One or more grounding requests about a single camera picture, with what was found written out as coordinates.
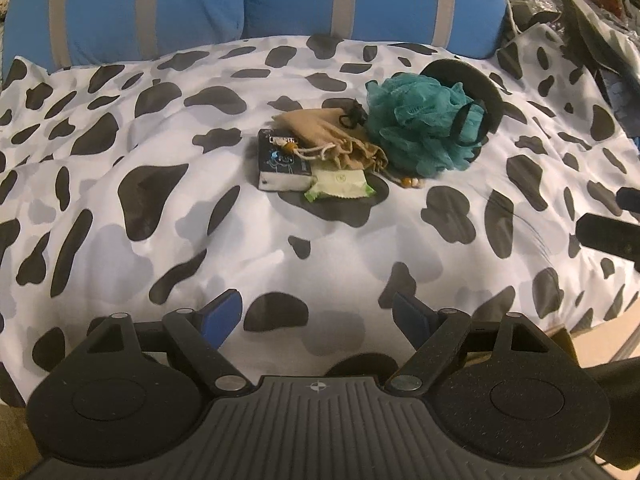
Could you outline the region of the blue striped cushion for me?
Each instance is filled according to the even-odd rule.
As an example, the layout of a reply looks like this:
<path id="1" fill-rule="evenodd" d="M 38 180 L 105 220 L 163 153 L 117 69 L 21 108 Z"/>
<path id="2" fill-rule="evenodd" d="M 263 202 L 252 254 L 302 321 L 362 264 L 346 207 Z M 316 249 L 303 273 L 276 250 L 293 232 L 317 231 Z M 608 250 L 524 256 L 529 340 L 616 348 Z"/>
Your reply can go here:
<path id="1" fill-rule="evenodd" d="M 489 58 L 507 6 L 508 0 L 244 0 L 244 34 L 412 42 Z"/>
<path id="2" fill-rule="evenodd" d="M 243 0 L 10 0 L 2 67 L 152 60 L 240 38 Z"/>

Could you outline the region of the blue striped cushion left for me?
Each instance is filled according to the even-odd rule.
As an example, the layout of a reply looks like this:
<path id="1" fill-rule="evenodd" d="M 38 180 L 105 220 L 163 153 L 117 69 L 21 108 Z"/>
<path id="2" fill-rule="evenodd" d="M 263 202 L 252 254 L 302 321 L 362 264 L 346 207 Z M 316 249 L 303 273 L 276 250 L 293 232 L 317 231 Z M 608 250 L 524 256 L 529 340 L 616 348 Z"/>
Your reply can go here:
<path id="1" fill-rule="evenodd" d="M 152 60 L 240 38 L 243 0 L 10 0 L 2 67 Z"/>

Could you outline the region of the green wet wipe packet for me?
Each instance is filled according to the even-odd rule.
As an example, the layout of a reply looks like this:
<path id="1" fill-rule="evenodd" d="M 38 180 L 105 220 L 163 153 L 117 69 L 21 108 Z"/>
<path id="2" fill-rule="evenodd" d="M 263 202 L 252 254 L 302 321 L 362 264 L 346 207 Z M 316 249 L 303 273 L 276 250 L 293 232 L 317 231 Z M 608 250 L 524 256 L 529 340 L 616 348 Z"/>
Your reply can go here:
<path id="1" fill-rule="evenodd" d="M 309 203 L 320 198 L 359 200 L 376 194 L 361 169 L 337 169 L 328 162 L 314 162 L 311 177 L 311 187 L 304 194 Z"/>

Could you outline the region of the pile of plastic bags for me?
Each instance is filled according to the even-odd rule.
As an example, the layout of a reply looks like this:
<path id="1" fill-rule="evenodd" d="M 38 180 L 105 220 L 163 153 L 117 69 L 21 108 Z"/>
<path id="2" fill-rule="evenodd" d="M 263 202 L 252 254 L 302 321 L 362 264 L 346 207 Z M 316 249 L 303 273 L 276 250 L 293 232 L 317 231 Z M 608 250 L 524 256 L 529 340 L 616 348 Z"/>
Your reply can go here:
<path id="1" fill-rule="evenodd" d="M 508 0 L 516 34 L 554 30 L 587 67 L 628 138 L 639 140 L 639 8 L 630 0 Z"/>

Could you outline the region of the brown cardboard box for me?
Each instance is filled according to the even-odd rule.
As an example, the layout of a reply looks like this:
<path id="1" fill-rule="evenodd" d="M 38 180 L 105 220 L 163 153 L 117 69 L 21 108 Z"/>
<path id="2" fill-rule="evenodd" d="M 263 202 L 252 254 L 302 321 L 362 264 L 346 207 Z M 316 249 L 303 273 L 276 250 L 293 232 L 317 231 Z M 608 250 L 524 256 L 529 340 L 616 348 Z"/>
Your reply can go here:
<path id="1" fill-rule="evenodd" d="M 595 328 L 570 335 L 566 330 L 548 333 L 567 352 L 574 352 L 581 367 L 639 356 L 639 303 L 635 302 L 618 318 Z"/>

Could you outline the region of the tan drawstring pouch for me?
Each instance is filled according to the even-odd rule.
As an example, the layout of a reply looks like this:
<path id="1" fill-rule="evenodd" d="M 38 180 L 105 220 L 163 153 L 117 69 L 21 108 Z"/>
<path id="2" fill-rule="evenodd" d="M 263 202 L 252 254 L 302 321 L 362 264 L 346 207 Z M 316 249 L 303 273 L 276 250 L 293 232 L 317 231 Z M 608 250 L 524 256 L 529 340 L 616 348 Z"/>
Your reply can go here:
<path id="1" fill-rule="evenodd" d="M 330 162 L 339 170 L 383 170 L 388 158 L 372 143 L 367 130 L 357 124 L 347 127 L 341 108 L 291 110 L 273 116 L 273 125 L 291 131 L 305 156 Z"/>

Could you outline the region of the teal mesh bath loofah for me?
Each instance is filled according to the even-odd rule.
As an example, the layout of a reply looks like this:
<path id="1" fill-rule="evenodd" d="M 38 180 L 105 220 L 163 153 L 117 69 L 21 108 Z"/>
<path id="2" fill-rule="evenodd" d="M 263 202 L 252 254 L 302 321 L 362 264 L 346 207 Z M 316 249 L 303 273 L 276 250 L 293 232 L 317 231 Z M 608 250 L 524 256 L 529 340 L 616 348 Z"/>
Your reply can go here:
<path id="1" fill-rule="evenodd" d="M 463 84 L 451 87 L 424 75 L 399 73 L 366 85 L 370 141 L 382 148 L 394 169 L 434 178 L 469 168 L 486 136 L 487 110 Z"/>

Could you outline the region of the black round pad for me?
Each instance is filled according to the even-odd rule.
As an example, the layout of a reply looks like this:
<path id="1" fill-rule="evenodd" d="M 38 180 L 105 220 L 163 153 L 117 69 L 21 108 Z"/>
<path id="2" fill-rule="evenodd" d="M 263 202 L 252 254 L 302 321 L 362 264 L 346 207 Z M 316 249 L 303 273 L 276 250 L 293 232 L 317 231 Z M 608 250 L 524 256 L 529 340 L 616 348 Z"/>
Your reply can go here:
<path id="1" fill-rule="evenodd" d="M 497 86 L 480 70 L 462 61 L 442 58 L 425 66 L 420 74 L 434 78 L 447 87 L 460 82 L 469 98 L 484 104 L 483 132 L 497 132 L 503 118 L 503 100 Z"/>

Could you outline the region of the blue striped cushion right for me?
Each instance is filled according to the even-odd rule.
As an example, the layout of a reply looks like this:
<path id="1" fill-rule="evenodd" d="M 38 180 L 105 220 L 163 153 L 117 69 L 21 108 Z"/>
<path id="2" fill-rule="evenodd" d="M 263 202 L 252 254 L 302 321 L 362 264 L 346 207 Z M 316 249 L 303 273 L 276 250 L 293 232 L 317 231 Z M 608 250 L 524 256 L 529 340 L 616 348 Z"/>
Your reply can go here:
<path id="1" fill-rule="evenodd" d="M 489 58 L 507 6 L 508 0 L 244 0 L 244 34 L 412 42 Z"/>

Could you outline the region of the black tissue pack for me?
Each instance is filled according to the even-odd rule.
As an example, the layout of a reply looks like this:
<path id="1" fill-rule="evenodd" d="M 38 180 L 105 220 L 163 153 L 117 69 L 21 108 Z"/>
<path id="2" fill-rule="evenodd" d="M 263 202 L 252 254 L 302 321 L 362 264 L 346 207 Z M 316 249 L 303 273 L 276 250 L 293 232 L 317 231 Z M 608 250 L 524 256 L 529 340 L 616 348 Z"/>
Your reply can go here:
<path id="1" fill-rule="evenodd" d="M 258 188 L 266 192 L 306 192 L 312 185 L 308 160 L 287 150 L 297 148 L 296 137 L 282 129 L 262 129 L 258 132 Z"/>

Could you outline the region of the cow print blanket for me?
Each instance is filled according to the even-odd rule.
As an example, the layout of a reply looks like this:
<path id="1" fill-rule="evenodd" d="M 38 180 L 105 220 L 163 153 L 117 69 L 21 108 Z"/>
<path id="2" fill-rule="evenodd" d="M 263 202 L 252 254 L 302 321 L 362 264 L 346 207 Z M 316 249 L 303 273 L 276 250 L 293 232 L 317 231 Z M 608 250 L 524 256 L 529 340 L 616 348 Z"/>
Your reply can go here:
<path id="1" fill-rule="evenodd" d="M 575 224 L 622 215 L 637 150 L 547 26 L 477 63 L 506 112 L 468 169 L 415 190 L 372 174 L 362 200 L 258 188 L 274 116 L 363 101 L 369 81 L 443 58 L 316 37 L 57 73 L 16 58 L 1 89 L 2 402 L 22 405 L 95 318 L 154 321 L 228 288 L 244 308 L 222 350 L 250 377 L 405 361 L 396 292 L 543 330 L 618 318 L 638 273 L 582 247 Z"/>

